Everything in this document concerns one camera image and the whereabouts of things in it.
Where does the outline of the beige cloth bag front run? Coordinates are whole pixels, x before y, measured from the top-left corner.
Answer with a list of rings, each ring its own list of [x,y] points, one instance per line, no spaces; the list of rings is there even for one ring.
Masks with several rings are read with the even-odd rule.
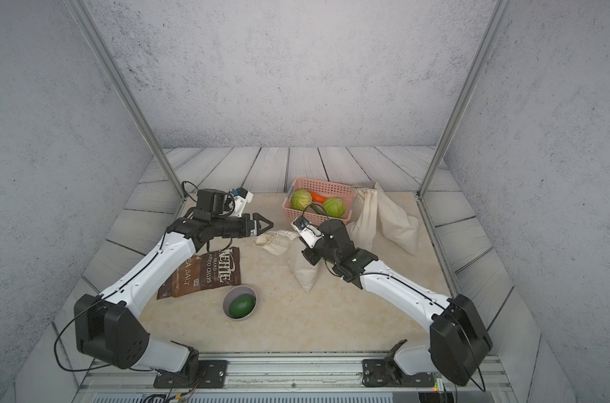
[[[304,245],[298,233],[288,230],[267,231],[254,238],[254,245],[284,258],[304,292],[311,292],[318,280],[319,265],[311,265],[304,258]]]

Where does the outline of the brown kettle chips bag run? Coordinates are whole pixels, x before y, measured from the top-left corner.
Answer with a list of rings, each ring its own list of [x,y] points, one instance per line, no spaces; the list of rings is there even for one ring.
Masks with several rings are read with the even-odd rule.
[[[183,297],[202,290],[241,285],[240,250],[237,247],[194,255],[162,284],[157,300]]]

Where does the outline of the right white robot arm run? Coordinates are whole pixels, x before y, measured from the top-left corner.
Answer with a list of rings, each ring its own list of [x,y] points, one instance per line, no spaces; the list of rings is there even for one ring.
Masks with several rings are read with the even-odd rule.
[[[355,247],[347,228],[331,219],[316,227],[299,216],[291,226],[305,244],[311,264],[324,262],[341,280],[390,302],[428,333],[424,344],[398,342],[384,362],[385,376],[404,385],[422,373],[439,373],[456,386],[467,386],[493,347],[477,308],[468,297],[447,297],[397,273],[367,250]]]

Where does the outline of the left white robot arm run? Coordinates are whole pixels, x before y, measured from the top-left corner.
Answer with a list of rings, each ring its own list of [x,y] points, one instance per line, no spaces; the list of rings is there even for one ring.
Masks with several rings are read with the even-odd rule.
[[[195,207],[171,223],[127,274],[98,295],[84,295],[76,302],[73,326],[78,351],[120,369],[183,371],[191,349],[154,339],[139,317],[172,273],[211,240],[249,238],[272,228],[273,223],[258,213],[244,212],[252,199],[244,188],[198,191]]]

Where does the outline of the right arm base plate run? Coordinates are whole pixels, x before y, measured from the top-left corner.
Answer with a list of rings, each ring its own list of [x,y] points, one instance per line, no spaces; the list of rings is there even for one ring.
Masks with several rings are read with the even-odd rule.
[[[395,363],[395,354],[400,351],[406,342],[406,339],[398,342],[383,358],[363,359],[362,385],[368,388],[434,388],[436,381],[432,373],[422,372],[409,375]]]

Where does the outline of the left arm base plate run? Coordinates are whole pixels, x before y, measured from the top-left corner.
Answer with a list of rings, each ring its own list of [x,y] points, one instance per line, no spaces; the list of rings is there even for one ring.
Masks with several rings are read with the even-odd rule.
[[[222,389],[226,380],[229,361],[192,359],[179,372],[158,370],[155,389]]]

